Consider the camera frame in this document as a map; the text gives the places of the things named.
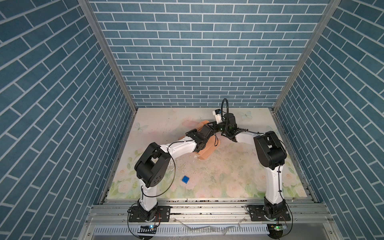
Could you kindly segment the pink cardboard paper box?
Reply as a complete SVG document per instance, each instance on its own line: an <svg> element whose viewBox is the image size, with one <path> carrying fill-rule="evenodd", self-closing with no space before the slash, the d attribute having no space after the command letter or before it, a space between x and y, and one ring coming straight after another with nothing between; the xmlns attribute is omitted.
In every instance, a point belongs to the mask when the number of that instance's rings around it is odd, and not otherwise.
<svg viewBox="0 0 384 240"><path fill-rule="evenodd" d="M214 127L214 124L215 124L215 123L216 123L216 122L203 121L203 122L200 122L200 123L198 124L198 126L196 127L196 129L197 129L197 130L200 130L200 129L203 127L203 125L211 125L211 126ZM219 146L220 144L221 144L221 142L220 142L219 138L217 137L217 133L216 133L214 136L212 136L212 137L209 139L209 141L208 141L206 147L205 147L203 150L201 150L199 153L196 153L196 152L194 152L194 153L198 156L198 159L199 159L199 160L205 160L205 159L207 159L211 154L214 153L214 151L218 148L218 146Z"/></svg>

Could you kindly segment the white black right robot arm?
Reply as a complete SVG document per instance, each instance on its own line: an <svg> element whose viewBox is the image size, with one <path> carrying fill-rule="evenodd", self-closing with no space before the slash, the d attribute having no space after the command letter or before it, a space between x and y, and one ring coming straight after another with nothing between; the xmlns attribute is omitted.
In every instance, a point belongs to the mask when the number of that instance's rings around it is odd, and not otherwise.
<svg viewBox="0 0 384 240"><path fill-rule="evenodd" d="M237 126L232 113L222 110L213 111L216 131L236 143L254 145L260 164L266 169L266 195L264 212L267 218L273 218L286 209L283 197L282 170L287 158L287 152L275 132L253 132Z"/></svg>

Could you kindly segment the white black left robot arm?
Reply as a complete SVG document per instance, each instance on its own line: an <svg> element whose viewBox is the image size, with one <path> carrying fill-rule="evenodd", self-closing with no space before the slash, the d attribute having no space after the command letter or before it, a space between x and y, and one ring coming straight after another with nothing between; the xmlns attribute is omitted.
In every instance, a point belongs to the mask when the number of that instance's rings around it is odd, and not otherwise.
<svg viewBox="0 0 384 240"><path fill-rule="evenodd" d="M189 153L202 151L209 139L217 132L218 124L209 122L199 130L193 129L186 133L181 140L166 145L151 143L135 165L137 177L141 185L139 207L145 213L156 210L158 206L157 185L164 178L170 162Z"/></svg>

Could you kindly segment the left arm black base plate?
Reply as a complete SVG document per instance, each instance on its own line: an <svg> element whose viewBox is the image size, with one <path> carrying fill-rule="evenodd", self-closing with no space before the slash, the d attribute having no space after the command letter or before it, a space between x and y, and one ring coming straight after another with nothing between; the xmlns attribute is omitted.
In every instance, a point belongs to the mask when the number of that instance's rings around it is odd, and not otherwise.
<svg viewBox="0 0 384 240"><path fill-rule="evenodd" d="M130 208L129 222L144 223L144 222L169 222L171 207L156 205L149 211L146 211L140 204Z"/></svg>

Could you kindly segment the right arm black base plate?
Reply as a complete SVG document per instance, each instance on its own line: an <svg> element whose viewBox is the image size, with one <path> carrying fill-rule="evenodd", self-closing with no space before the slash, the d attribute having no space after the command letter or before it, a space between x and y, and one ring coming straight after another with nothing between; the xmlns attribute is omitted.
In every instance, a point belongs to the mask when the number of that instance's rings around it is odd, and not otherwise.
<svg viewBox="0 0 384 240"><path fill-rule="evenodd" d="M249 214L252 222L288 222L291 221L291 213L288 208L284 208L281 213L269 216L264 210L263 205L247 205L245 207L247 213Z"/></svg>

